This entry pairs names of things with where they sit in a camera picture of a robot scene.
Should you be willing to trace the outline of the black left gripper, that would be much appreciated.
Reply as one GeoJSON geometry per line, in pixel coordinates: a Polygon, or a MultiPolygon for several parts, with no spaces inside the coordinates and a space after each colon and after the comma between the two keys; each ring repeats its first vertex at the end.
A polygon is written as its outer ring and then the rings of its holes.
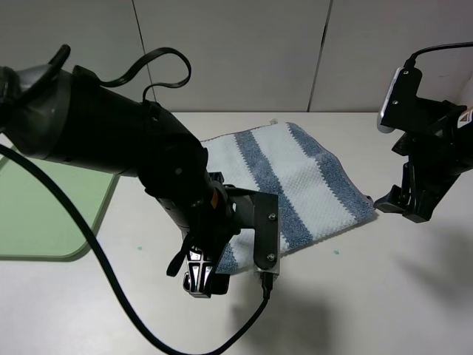
{"type": "Polygon", "coordinates": [[[155,163],[146,167],[146,193],[154,197],[183,233],[181,249],[166,275],[176,277],[186,259],[183,288],[196,298],[228,292],[230,275],[216,273],[230,239],[242,226],[231,209],[234,199],[256,192],[224,185],[199,165],[155,163]]]}

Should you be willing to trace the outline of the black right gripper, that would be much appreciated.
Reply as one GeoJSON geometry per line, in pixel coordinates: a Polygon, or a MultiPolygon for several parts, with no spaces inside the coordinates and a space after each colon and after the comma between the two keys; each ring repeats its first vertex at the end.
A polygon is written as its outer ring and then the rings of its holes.
{"type": "Polygon", "coordinates": [[[403,165],[401,185],[393,185],[374,207],[424,223],[458,177],[468,171],[468,107],[417,98],[407,123],[409,127],[392,148],[409,158],[403,165]]]}

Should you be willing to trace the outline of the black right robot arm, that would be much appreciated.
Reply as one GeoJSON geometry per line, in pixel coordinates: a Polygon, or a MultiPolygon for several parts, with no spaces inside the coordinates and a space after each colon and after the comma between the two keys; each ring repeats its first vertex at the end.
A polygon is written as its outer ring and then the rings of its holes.
{"type": "Polygon", "coordinates": [[[449,101],[416,98],[386,109],[381,126],[403,135],[392,150],[406,156],[400,186],[374,202],[384,213],[423,223],[464,172],[472,170],[472,111],[449,101]]]}

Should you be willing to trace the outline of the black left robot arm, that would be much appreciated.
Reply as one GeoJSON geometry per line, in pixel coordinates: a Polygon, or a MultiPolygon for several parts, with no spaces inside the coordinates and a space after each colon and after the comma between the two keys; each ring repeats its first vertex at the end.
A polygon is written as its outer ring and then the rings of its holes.
{"type": "Polygon", "coordinates": [[[183,235],[167,275],[187,264],[189,293],[228,291],[229,273],[217,265],[242,228],[234,188],[208,172],[208,150],[167,109],[112,92],[81,70],[2,67],[1,130],[28,157],[137,178],[183,235]]]}

